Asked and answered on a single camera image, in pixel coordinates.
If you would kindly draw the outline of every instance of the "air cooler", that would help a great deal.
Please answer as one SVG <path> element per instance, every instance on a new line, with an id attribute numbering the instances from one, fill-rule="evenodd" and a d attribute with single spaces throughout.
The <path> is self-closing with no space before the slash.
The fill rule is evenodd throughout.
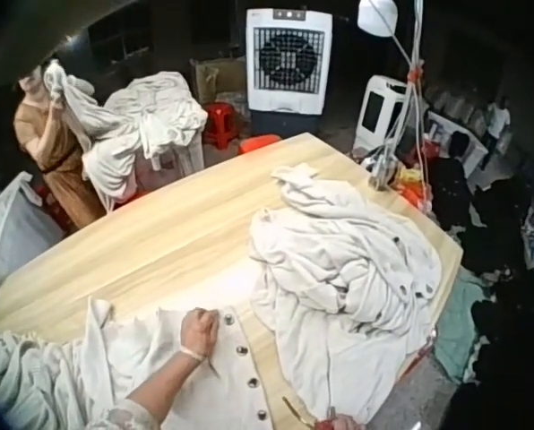
<path id="1" fill-rule="evenodd" d="M 404 82 L 373 76 L 366 85 L 363 105 L 358 116 L 353 150 L 372 151 L 394 136 L 394 126 L 404 102 Z"/>
<path id="2" fill-rule="evenodd" d="M 286 9 L 247 11 L 251 133 L 317 133 L 329 74 L 332 16 Z"/>

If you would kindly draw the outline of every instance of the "sleeve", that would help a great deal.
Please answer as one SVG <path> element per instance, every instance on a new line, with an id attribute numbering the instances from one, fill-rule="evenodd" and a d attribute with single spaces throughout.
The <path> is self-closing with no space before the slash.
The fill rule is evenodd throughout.
<path id="1" fill-rule="evenodd" d="M 120 400 L 112 409 L 89 423 L 86 430 L 159 430 L 159 424 L 145 408 L 132 400 Z"/>
<path id="2" fill-rule="evenodd" d="M 23 150 L 25 150 L 28 142 L 39 138 L 32 124 L 27 121 L 22 121 L 21 119 L 14 120 L 14 132 L 16 133 L 16 139 L 18 139 L 18 143 Z"/>

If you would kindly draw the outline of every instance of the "brown dress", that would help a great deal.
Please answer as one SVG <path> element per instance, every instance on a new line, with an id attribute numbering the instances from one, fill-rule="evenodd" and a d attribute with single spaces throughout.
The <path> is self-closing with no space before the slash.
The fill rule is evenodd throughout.
<path id="1" fill-rule="evenodd" d="M 42 137 L 47 117 L 47 109 L 25 103 L 18 106 L 14 131 L 23 151 L 27 151 L 28 142 Z M 82 179 L 82 148 L 65 123 L 59 124 L 55 144 L 34 161 L 50 192 L 77 228 L 84 228 L 106 214 L 91 183 Z"/>

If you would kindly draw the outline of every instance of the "green cloth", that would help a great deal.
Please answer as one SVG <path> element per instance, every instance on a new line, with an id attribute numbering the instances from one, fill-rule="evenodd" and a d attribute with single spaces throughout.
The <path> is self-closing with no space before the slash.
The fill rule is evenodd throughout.
<path id="1" fill-rule="evenodd" d="M 485 286 L 482 279 L 460 267 L 446 307 L 438 320 L 435 358 L 456 383 L 462 383 L 477 337 L 470 309 L 474 302 L 484 300 L 482 288 Z"/>

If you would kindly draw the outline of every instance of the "light wood tabletop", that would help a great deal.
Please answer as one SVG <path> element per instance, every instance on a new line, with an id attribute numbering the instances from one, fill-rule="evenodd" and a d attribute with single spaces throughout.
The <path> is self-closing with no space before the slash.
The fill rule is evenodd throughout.
<path id="1" fill-rule="evenodd" d="M 302 134 L 150 193 L 48 250 L 0 287 L 0 331 L 34 331 L 54 341 L 76 339 L 83 335 L 90 296 L 112 303 L 118 321 L 158 307 L 233 305 L 275 428 L 303 430 L 281 400 L 287 396 L 300 405 L 281 375 L 274 337 L 248 303 L 259 268 L 247 258 L 253 215 L 284 205 L 271 172 L 300 163 L 316 168 L 319 177 L 349 181 L 368 199 L 418 225 L 443 264 L 442 283 L 432 304 L 436 319 L 452 289 L 461 248 L 396 193 L 370 189 L 362 167 Z"/>

